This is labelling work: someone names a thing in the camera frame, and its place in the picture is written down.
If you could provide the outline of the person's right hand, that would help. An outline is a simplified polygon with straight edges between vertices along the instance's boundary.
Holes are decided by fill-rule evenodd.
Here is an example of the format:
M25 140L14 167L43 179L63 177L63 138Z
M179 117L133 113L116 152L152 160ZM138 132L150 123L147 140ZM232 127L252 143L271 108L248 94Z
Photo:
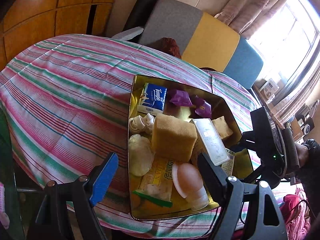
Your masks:
M309 150L305 145L298 143L295 143L295 147L298 155L299 166L303 167L309 159Z

